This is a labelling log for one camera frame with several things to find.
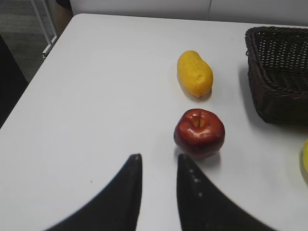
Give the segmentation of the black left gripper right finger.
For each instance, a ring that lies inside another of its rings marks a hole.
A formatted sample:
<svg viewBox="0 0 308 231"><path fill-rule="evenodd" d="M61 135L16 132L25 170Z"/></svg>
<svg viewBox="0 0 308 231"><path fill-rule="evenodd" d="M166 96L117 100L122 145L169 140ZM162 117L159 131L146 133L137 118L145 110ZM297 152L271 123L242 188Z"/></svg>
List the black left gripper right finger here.
<svg viewBox="0 0 308 231"><path fill-rule="evenodd" d="M183 231L271 231L224 195L187 155L178 156L177 204Z"/></svg>

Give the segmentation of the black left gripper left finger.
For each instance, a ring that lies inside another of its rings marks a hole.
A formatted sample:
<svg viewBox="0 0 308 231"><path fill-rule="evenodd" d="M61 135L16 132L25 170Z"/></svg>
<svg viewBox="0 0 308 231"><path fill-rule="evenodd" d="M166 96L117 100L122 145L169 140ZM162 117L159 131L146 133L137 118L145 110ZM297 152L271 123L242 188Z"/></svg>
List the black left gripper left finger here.
<svg viewBox="0 0 308 231"><path fill-rule="evenodd" d="M142 157L132 154L90 202L50 231L134 231L142 196Z"/></svg>

